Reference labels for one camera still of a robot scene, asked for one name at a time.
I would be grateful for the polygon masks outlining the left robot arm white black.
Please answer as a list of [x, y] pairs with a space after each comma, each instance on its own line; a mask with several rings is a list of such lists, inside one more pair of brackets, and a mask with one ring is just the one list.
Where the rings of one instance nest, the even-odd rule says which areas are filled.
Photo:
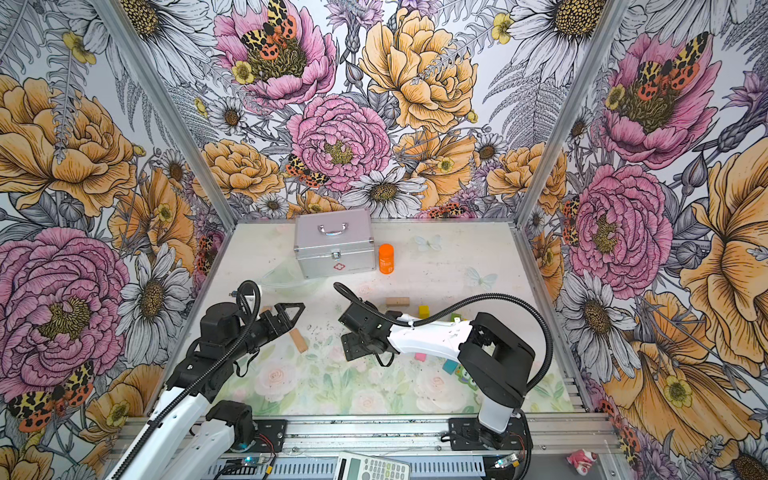
[[238, 360], [254, 359], [262, 347], [293, 330], [304, 309], [294, 302], [262, 310], [261, 292], [252, 280], [240, 284], [233, 301], [210, 306], [199, 337], [109, 478], [199, 479], [226, 451], [250, 448], [257, 438], [251, 407], [217, 396], [239, 372]]

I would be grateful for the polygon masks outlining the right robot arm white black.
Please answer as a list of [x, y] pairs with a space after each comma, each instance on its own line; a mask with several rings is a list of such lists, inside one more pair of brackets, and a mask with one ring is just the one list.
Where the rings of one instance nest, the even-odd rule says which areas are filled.
[[381, 313], [369, 302], [353, 302], [339, 322], [347, 329], [341, 341], [348, 361], [389, 353], [424, 354], [457, 363], [482, 394], [477, 423], [483, 433], [504, 433], [541, 378], [532, 373], [535, 350], [490, 313], [480, 312], [471, 321], [442, 321]]

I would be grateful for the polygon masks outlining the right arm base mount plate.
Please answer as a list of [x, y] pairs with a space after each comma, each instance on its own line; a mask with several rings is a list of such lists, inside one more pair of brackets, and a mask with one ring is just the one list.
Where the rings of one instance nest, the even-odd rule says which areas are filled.
[[448, 419], [448, 430], [440, 438], [452, 451], [528, 451], [533, 448], [528, 423], [522, 417], [511, 417], [506, 429], [497, 433], [482, 426], [477, 418]]

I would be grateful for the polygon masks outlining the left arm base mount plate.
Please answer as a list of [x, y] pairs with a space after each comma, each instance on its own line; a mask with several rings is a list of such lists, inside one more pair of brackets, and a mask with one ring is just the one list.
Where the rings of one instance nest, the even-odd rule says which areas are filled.
[[254, 419], [245, 430], [245, 452], [281, 453], [287, 436], [287, 426], [288, 421], [284, 419]]

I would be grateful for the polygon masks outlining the natural wood block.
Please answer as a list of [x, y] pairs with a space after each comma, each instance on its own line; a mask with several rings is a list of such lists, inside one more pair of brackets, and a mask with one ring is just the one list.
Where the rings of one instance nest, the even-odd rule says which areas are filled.
[[305, 352], [308, 351], [308, 349], [309, 349], [308, 344], [307, 344], [305, 338], [303, 337], [303, 335], [300, 333], [300, 331], [298, 329], [292, 329], [289, 332], [289, 335], [290, 335], [290, 337], [291, 337], [291, 339], [292, 339], [292, 341], [293, 341], [297, 351], [300, 354], [304, 354]]
[[387, 297], [385, 300], [385, 305], [388, 308], [394, 308], [394, 307], [409, 307], [411, 304], [409, 297]]

